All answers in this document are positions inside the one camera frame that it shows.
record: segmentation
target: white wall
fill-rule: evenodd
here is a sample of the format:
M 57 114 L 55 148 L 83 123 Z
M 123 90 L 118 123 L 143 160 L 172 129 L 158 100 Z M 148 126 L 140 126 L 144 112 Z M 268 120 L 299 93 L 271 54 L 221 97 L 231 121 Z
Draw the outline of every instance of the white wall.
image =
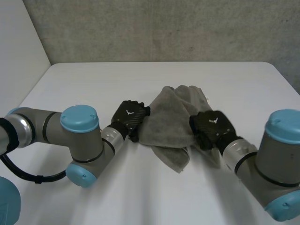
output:
M 50 67 L 22 0 L 0 0 L 0 117 L 17 107 Z

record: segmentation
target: black ring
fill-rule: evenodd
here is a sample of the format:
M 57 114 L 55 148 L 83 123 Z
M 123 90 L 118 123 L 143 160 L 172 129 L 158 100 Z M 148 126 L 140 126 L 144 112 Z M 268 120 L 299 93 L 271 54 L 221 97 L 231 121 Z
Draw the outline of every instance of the black ring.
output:
M 47 142 L 48 144 L 50 144 L 48 138 L 47 138 L 47 125 L 49 123 L 49 120 L 51 119 L 51 117 L 55 114 L 56 112 L 52 112 L 50 113 L 47 118 L 45 119 L 45 122 L 44 122 L 44 125 L 43 125 L 43 131 L 42 131 L 42 134 L 43 134 L 43 139 L 45 142 Z
M 106 139 L 104 139 L 104 138 L 102 138 L 102 141 L 105 142 L 106 144 L 108 144 L 109 147 L 111 147 L 111 149 L 112 149 L 112 151 L 113 151 L 113 155 L 115 155 L 115 154 L 116 154 L 116 151 L 115 151 L 115 149 L 114 149 L 114 146 L 113 146 L 108 140 L 106 140 Z
M 31 131 L 32 131 L 32 140 L 29 143 L 29 145 L 31 145 L 34 142 L 34 139 L 36 138 L 36 130 L 34 128 L 34 125 L 33 125 L 33 123 L 31 122 L 31 120 L 27 116 L 25 116 L 25 115 L 23 115 L 21 113 L 16 113 L 16 114 L 19 115 L 19 116 L 22 116 L 29 123 L 29 126 L 30 126 Z
M 9 144 L 7 145 L 6 153 L 9 153 L 15 150 L 20 144 L 17 131 L 15 130 L 15 127 L 11 124 L 11 122 L 9 122 L 5 118 L 0 118 L 0 127 L 2 127 L 8 135 Z
M 242 163 L 243 163 L 246 159 L 250 158 L 251 156 L 255 156 L 256 154 L 257 154 L 257 151 L 250 152 L 249 154 L 247 154 L 247 155 L 245 155 L 243 158 L 241 158 L 241 159 L 239 160 L 239 162 L 235 165 L 234 173 L 236 174 L 236 173 L 238 172 L 240 165 L 242 165 Z
M 77 159 L 75 159 L 73 157 L 72 157 L 72 159 L 75 162 L 77 162 L 77 163 L 90 163 L 90 162 L 95 161 L 96 159 L 98 159 L 103 154 L 103 152 L 104 152 L 104 150 L 102 150 L 101 153 L 99 155 L 97 155 L 95 158 L 92 158 L 92 159 L 89 159 L 89 160 L 85 160 L 85 161 L 83 161 L 83 160 L 77 160 Z
M 285 187 L 285 188 L 294 188 L 294 187 L 299 186 L 299 184 L 300 184 L 300 183 L 297 183 L 297 184 L 287 184 L 287 183 L 278 182 L 276 180 L 273 180 L 273 179 L 267 177 L 262 172 L 260 172 L 259 169 L 256 166 L 256 163 L 254 163 L 254 167 L 257 170 L 258 174 L 262 176 L 262 178 L 264 178 L 265 180 L 267 180 L 268 182 L 270 182 L 272 184 L 276 184 L 276 185 L 279 185 L 279 186 L 282 186 L 282 187 Z

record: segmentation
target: gray towel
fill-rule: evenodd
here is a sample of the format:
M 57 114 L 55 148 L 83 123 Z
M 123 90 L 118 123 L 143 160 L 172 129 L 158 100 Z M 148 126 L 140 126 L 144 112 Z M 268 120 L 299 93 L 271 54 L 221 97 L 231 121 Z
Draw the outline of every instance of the gray towel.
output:
M 189 162 L 186 147 L 196 141 L 189 117 L 211 110 L 200 88 L 164 87 L 150 104 L 151 115 L 139 128 L 139 142 L 152 147 L 160 160 L 180 173 Z

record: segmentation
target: black cable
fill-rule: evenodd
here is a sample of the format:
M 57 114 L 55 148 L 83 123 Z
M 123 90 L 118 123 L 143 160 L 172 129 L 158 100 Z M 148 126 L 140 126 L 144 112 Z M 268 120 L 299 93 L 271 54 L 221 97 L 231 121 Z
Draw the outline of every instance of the black cable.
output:
M 45 183 L 45 182 L 54 182 L 57 180 L 60 180 L 62 178 L 64 178 L 66 176 L 66 171 L 62 171 L 58 174 L 55 174 L 53 176 L 34 176 L 31 175 L 29 173 L 24 172 L 23 170 L 21 170 L 19 167 L 17 167 L 7 155 L 2 155 L 0 156 L 1 161 L 4 163 L 4 165 L 6 165 L 6 167 L 17 177 L 23 179 L 23 180 L 27 180 L 27 181 L 33 181 L 36 184 L 41 184 L 41 183 Z

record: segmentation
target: white logo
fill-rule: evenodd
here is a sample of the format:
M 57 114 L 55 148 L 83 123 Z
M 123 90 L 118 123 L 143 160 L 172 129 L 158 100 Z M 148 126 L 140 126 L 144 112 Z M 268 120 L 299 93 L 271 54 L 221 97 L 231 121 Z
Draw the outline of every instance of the white logo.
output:
M 128 110 L 126 110 L 126 112 L 127 112 L 127 114 L 129 115 L 129 114 L 133 114 L 134 112 L 128 112 Z
M 208 122 L 217 124 L 218 117 L 215 120 L 208 120 Z

